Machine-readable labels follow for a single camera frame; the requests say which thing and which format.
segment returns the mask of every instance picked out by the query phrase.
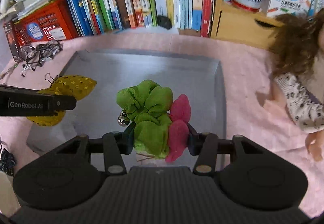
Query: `black object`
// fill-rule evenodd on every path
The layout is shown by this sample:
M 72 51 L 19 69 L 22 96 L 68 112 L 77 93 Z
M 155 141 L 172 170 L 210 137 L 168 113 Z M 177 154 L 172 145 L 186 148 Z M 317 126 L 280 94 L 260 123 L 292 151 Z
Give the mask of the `black object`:
M 249 139 L 218 139 L 189 124 L 187 167 L 133 167 L 120 154 L 133 146 L 131 123 L 99 139 L 77 136 L 17 172 L 13 187 L 22 204 L 17 224 L 68 223 L 296 223 L 310 219 L 298 209 L 307 178 L 294 165 Z M 105 172 L 90 165 L 103 153 Z M 217 154 L 231 164 L 215 172 Z
M 0 85 L 0 116 L 53 116 L 55 111 L 73 110 L 76 104 L 73 96 Z
M 158 15 L 157 22 L 159 26 L 164 27 L 168 30 L 172 28 L 171 20 L 164 15 Z

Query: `doll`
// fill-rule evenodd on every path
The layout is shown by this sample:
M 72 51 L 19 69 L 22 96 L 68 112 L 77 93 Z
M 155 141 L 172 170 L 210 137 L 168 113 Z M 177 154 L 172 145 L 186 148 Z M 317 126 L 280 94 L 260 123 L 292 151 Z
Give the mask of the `doll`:
M 272 103 L 287 107 L 291 119 L 308 133 L 305 145 L 315 161 L 323 160 L 324 105 L 302 85 L 314 74 L 316 58 L 324 51 L 324 9 L 310 19 L 290 14 L 276 18 L 284 25 L 277 30 L 270 47 L 273 56 Z

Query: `curly brown hair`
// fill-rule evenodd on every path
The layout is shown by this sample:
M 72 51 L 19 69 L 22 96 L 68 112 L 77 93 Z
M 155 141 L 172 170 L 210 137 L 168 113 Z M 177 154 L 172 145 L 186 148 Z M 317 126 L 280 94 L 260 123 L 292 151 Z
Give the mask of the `curly brown hair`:
M 273 75 L 290 72 L 297 77 L 311 77 L 315 58 L 323 52 L 318 37 L 324 24 L 324 9 L 312 19 L 282 14 L 276 20 L 284 25 L 277 29 L 275 42 L 269 49 L 275 55 Z

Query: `pink surface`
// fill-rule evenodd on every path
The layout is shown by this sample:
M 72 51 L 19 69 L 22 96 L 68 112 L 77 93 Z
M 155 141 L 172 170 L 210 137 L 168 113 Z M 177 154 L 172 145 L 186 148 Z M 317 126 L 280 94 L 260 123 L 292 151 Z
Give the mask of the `pink surface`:
M 7 84 L 33 89 L 48 87 L 49 83 L 44 80 L 45 73 L 50 72 L 54 77 L 75 50 L 96 48 L 158 50 L 220 59 L 226 88 L 227 137 L 245 135 L 301 168 L 308 178 L 308 190 L 301 209 L 309 216 L 318 215 L 324 210 L 324 162 L 312 161 L 304 147 L 306 135 L 288 116 L 275 117 L 260 106 L 259 102 L 263 102 L 270 91 L 271 67 L 267 51 L 190 36 L 107 34 L 66 41 L 63 52 L 54 61 L 47 62 L 35 72 L 27 73 L 25 78 L 20 77 L 18 68 Z M 9 142 L 9 150 L 19 161 L 18 167 L 35 157 L 30 155 L 26 146 L 19 144 L 25 142 L 30 126 L 31 122 L 25 118 L 0 118 L 2 139 Z

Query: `white fabric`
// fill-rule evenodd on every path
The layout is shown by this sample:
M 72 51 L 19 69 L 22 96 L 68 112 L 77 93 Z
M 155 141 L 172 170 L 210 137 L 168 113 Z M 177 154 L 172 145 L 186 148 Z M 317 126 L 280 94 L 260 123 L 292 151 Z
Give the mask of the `white fabric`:
M 286 96 L 288 111 L 294 123 L 306 133 L 323 130 L 324 105 L 312 102 L 296 76 L 286 73 L 274 80 Z

